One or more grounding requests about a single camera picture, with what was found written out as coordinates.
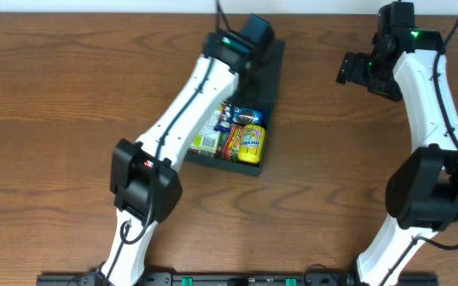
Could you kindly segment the black box with lid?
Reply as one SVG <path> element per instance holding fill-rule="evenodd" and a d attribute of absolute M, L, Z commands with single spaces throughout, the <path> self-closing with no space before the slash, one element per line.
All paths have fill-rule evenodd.
<path fill-rule="evenodd" d="M 281 63 L 285 51 L 285 40 L 275 39 L 262 58 L 258 70 L 254 73 L 245 92 L 235 95 L 236 106 L 249 107 L 264 112 L 262 126 L 266 130 L 263 142 L 262 156 L 258 164 L 246 164 L 225 161 L 220 158 L 197 155 L 190 151 L 185 157 L 186 162 L 218 168 L 229 172 L 237 172 L 249 176 L 259 176 L 263 163 L 266 161 L 266 149 L 270 135 L 270 122 L 277 102 L 280 85 Z"/>

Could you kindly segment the blue Oreo cookie pack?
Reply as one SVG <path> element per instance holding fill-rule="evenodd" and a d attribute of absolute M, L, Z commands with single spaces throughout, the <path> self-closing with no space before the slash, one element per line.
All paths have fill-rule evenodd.
<path fill-rule="evenodd" d="M 232 122 L 241 126 L 258 125 L 263 122 L 264 113 L 257 109 L 236 107 L 232 116 Z"/>

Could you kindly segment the yellow round candy tub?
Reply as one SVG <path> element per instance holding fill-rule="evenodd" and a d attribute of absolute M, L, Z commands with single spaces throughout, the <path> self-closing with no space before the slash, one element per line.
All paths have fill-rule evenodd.
<path fill-rule="evenodd" d="M 248 164 L 259 164 L 262 159 L 262 149 L 266 129 L 258 125 L 246 125 L 240 132 L 238 160 Z"/>

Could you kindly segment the purple Dairy Milk bar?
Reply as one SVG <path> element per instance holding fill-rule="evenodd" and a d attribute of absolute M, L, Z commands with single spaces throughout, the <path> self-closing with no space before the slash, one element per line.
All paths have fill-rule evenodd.
<path fill-rule="evenodd" d="M 231 131 L 231 124 L 234 112 L 235 107 L 233 106 L 233 104 L 228 101 L 225 101 L 222 104 L 222 111 L 219 116 L 218 122 L 214 127 L 214 131 L 229 133 Z"/>

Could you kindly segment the colourful gummy candy bag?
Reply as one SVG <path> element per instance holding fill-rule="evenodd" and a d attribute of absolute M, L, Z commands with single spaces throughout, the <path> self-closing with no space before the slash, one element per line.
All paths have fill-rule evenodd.
<path fill-rule="evenodd" d="M 217 154 L 220 159 L 234 162 L 238 160 L 242 129 L 241 125 L 232 124 L 228 132 L 221 133 L 217 147 Z"/>

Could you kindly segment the green yellow snack box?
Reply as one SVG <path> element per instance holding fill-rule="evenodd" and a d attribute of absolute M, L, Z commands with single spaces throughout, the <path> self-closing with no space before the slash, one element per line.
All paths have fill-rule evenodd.
<path fill-rule="evenodd" d="M 220 131 L 215 131 L 222 114 L 222 107 L 219 106 L 203 124 L 199 133 L 194 137 L 189 146 L 189 151 L 197 155 L 213 157 L 219 145 Z"/>

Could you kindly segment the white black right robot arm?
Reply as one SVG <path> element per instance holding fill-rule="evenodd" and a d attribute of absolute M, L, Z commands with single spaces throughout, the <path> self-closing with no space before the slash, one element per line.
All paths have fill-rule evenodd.
<path fill-rule="evenodd" d="M 384 223 L 343 275 L 343 285 L 432 285 L 429 275 L 404 275 L 422 245 L 458 222 L 458 114 L 446 75 L 449 37 L 421 29 L 411 2 L 378 11 L 370 53 L 348 52 L 336 80 L 404 102 L 412 152 L 386 185 Z"/>

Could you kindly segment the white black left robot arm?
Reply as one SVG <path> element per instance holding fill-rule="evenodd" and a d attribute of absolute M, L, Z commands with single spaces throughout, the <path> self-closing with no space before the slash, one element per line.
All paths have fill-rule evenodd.
<path fill-rule="evenodd" d="M 251 14 L 239 31 L 207 36 L 188 81 L 163 115 L 135 141 L 122 139 L 111 159 L 117 229 L 98 285 L 135 285 L 157 225 L 172 213 L 182 186 L 178 172 L 189 146 L 217 107 L 234 95 L 274 40 L 271 24 Z"/>

